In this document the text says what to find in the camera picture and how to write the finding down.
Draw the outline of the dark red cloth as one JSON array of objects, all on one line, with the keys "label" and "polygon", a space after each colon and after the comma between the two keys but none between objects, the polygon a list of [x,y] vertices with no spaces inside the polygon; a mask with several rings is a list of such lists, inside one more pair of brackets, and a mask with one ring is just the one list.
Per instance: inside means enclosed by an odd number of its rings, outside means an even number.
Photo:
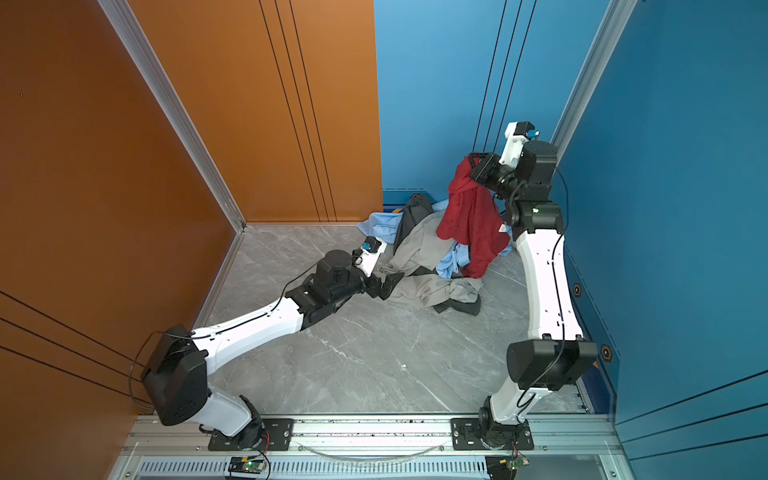
[{"label": "dark red cloth", "polygon": [[511,238],[490,190],[470,178],[480,156],[467,155],[457,166],[448,186],[448,206],[436,234],[442,240],[455,240],[466,245],[469,263],[461,273],[464,277],[483,277],[491,263],[510,244]]}]

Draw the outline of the light blue cloth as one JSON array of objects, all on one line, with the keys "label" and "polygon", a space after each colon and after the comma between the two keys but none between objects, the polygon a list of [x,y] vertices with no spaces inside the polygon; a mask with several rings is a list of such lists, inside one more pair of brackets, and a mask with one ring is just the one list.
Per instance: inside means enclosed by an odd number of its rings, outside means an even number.
[{"label": "light blue cloth", "polygon": [[[375,236],[393,245],[402,217],[402,212],[375,212],[366,220],[358,223],[357,228],[365,236]],[[468,266],[469,263],[469,247],[454,243],[452,249],[438,263],[435,270],[441,277],[451,278],[455,274],[459,274],[460,269]]]}]

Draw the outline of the green circuit board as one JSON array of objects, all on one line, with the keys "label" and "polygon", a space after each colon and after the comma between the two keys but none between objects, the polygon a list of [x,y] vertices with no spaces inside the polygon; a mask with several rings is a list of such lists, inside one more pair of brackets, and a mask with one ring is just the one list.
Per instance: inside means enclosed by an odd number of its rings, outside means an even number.
[{"label": "green circuit board", "polygon": [[227,479],[269,479],[269,461],[261,456],[231,457],[226,470]]}]

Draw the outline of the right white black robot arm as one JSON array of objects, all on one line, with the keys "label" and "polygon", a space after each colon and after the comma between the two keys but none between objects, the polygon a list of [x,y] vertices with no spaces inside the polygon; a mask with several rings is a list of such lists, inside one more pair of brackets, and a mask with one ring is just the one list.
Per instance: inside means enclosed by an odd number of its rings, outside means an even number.
[{"label": "right white black robot arm", "polygon": [[515,166],[494,153],[473,153],[469,162],[471,179],[506,205],[529,304],[528,337],[508,346],[508,376],[479,409],[476,435],[488,449],[530,450],[531,409],[576,384],[599,353],[576,318],[564,265],[566,218],[549,197],[557,148],[534,140],[522,146]]}]

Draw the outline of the left aluminium corner post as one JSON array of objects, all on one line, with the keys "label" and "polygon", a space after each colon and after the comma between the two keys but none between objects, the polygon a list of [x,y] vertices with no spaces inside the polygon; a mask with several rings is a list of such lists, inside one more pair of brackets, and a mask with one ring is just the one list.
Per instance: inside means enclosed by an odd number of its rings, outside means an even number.
[{"label": "left aluminium corner post", "polygon": [[226,219],[240,234],[247,226],[245,217],[129,3],[99,0],[98,4]]}]

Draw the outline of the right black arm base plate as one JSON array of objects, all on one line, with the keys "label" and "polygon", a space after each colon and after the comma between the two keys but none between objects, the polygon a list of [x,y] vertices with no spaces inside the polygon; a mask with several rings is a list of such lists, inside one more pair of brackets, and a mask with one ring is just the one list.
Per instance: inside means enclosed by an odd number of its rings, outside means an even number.
[{"label": "right black arm base plate", "polygon": [[504,450],[532,451],[535,448],[528,423],[482,427],[477,417],[450,420],[453,448],[457,451]]}]

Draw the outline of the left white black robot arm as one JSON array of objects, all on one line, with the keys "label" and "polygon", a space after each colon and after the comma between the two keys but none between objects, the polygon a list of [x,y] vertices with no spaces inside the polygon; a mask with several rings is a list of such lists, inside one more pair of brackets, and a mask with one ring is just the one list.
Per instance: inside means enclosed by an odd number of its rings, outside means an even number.
[{"label": "left white black robot arm", "polygon": [[387,299],[404,275],[375,274],[382,252],[373,239],[352,252],[331,250],[260,309],[211,327],[159,332],[140,379],[160,423],[193,423],[236,450],[264,450],[272,434],[253,402],[213,386],[210,377],[236,358],[337,313],[356,295]]}]

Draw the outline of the right aluminium corner post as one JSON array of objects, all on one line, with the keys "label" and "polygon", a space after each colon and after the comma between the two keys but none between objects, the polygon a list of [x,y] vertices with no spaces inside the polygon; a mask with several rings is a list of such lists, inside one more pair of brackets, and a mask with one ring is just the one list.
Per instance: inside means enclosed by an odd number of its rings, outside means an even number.
[{"label": "right aluminium corner post", "polygon": [[608,3],[552,137],[552,143],[558,148],[558,160],[565,155],[637,3],[637,0]]}]

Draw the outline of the aluminium corner post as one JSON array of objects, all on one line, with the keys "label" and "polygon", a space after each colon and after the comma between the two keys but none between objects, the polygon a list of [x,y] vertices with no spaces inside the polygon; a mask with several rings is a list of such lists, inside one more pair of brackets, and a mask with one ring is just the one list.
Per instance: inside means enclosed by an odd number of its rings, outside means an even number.
[{"label": "aluminium corner post", "polygon": [[245,217],[129,3],[99,0],[98,4],[226,219],[240,234],[247,226]]},{"label": "aluminium corner post", "polygon": [[558,160],[565,155],[637,3],[637,0],[608,3],[552,137],[552,143],[558,148]]}]

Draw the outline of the beige grey cloth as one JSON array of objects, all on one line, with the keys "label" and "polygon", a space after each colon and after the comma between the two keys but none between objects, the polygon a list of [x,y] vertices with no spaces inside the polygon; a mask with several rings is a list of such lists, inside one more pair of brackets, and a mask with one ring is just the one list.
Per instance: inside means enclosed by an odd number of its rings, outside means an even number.
[{"label": "beige grey cloth", "polygon": [[394,250],[394,254],[374,268],[381,280],[398,277],[389,300],[434,307],[446,301],[476,304],[483,283],[466,277],[444,278],[437,273],[438,264],[453,249],[453,239],[437,236],[444,211],[434,212],[421,220]]}]

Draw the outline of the dark grey cloth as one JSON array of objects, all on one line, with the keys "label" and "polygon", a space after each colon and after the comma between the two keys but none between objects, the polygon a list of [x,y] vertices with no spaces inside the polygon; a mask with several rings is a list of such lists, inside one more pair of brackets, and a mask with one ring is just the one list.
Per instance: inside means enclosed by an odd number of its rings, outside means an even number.
[{"label": "dark grey cloth", "polygon": [[402,209],[393,243],[394,250],[397,250],[411,231],[433,212],[432,203],[427,195],[422,193],[412,195]]}]

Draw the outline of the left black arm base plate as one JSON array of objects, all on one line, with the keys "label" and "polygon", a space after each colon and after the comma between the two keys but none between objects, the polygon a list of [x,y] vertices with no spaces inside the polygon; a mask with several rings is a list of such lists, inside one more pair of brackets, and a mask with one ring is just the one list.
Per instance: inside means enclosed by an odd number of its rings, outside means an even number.
[{"label": "left black arm base plate", "polygon": [[288,451],[295,422],[292,418],[267,418],[260,423],[252,422],[234,437],[215,430],[210,435],[210,451]]}]

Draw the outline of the aluminium front frame rail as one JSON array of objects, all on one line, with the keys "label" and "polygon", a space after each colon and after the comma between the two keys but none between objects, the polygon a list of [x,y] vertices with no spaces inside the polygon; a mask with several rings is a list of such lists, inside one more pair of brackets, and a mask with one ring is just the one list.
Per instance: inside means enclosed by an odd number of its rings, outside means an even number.
[{"label": "aluminium front frame rail", "polygon": [[112,479],[227,479],[231,457],[261,456],[269,479],[489,479],[485,457],[525,456],[515,479],[630,479],[613,426],[604,415],[535,414],[532,451],[453,448],[450,420],[469,414],[293,415],[288,451],[210,451],[196,426],[165,427],[139,417]]}]

